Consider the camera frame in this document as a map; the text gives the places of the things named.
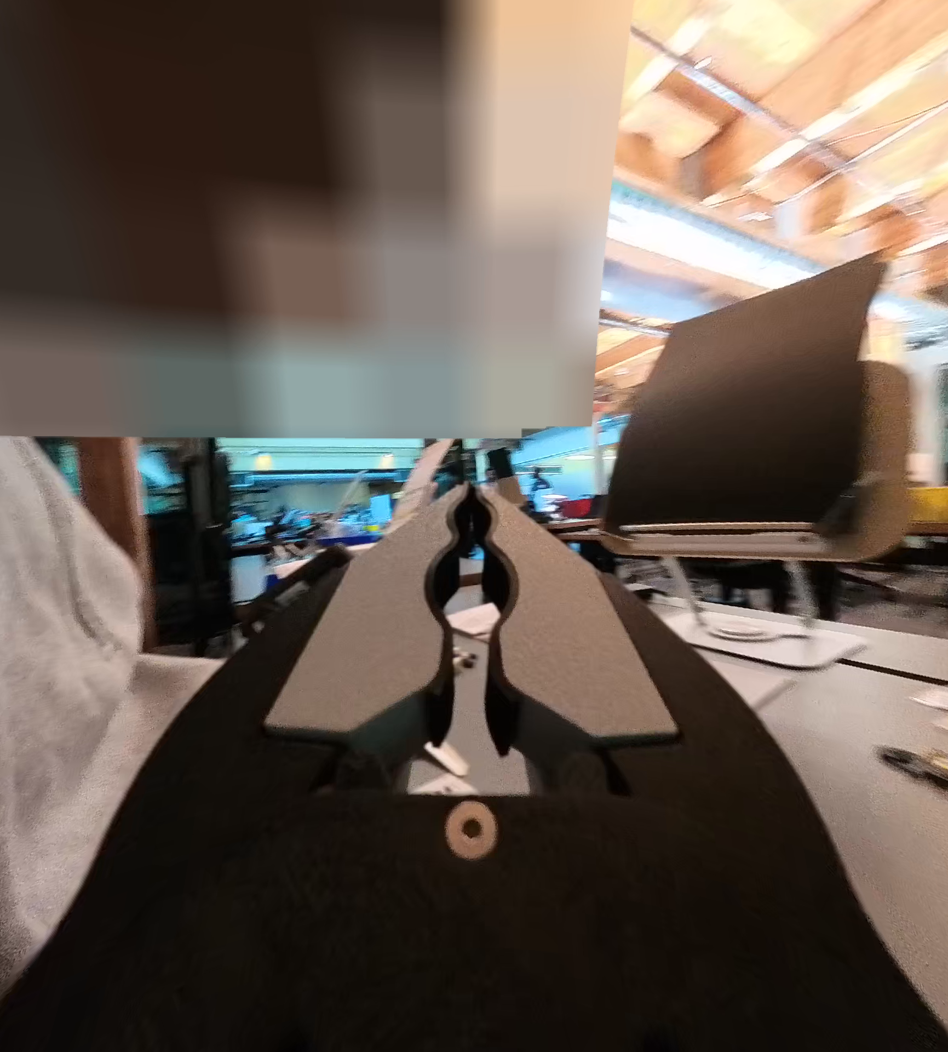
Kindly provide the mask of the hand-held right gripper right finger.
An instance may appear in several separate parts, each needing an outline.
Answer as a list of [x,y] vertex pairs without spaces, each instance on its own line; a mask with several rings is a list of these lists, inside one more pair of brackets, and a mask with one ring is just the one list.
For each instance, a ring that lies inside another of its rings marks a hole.
[[672,744],[675,720],[593,566],[493,490],[475,494],[489,639],[485,719],[540,777],[574,756]]

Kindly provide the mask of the silver laptop stand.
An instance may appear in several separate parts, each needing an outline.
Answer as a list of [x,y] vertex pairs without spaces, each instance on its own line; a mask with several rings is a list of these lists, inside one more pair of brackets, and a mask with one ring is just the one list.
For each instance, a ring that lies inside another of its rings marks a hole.
[[796,622],[787,623],[708,613],[695,598],[680,560],[666,557],[663,564],[686,607],[682,614],[669,620],[668,626],[695,648],[798,671],[825,669],[867,648],[865,638],[820,626],[819,606],[803,563],[790,559],[783,564],[801,603]]

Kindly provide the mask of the black metal stand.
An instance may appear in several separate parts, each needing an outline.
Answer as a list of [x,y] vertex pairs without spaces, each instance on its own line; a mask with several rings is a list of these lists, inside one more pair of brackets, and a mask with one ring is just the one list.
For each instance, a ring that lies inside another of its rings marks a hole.
[[139,456],[157,643],[207,656],[231,628],[230,476],[216,440],[144,440]]

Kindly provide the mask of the wooden post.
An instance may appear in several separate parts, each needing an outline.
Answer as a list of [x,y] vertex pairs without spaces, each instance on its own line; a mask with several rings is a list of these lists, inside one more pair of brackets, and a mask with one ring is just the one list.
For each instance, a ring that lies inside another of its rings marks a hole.
[[132,559],[140,585],[141,645],[157,644],[149,526],[139,470],[139,439],[78,438],[77,469],[84,504],[110,540]]

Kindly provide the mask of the lego vehicle assembly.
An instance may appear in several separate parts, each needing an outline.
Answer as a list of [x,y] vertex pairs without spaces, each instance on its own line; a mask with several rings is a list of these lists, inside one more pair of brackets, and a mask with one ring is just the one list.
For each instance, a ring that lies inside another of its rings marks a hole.
[[924,753],[896,746],[876,746],[875,756],[901,774],[948,793],[948,754],[936,750]]

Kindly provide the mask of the black laptop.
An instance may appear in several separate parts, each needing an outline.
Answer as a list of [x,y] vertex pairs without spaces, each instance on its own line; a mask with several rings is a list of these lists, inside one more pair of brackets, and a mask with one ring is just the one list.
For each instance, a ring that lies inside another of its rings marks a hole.
[[638,388],[604,503],[620,557],[851,563],[908,533],[911,388],[861,355],[887,262],[678,323]]

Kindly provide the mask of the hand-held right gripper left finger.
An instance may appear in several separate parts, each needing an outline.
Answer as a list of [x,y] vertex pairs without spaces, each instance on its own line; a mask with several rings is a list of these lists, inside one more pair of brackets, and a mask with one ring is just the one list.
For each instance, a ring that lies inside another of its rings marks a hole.
[[265,720],[276,737],[380,758],[443,743],[453,717],[453,628],[469,484],[349,562]]

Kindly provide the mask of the white standing sign board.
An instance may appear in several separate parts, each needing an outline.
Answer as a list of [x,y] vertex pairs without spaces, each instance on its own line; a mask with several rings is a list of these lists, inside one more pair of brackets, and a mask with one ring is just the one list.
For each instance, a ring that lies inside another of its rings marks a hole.
[[456,440],[446,439],[424,446],[412,470],[407,476],[401,492],[394,504],[394,518],[389,532],[394,533],[402,525],[414,519],[424,507],[437,499],[437,476],[445,458],[453,448]]

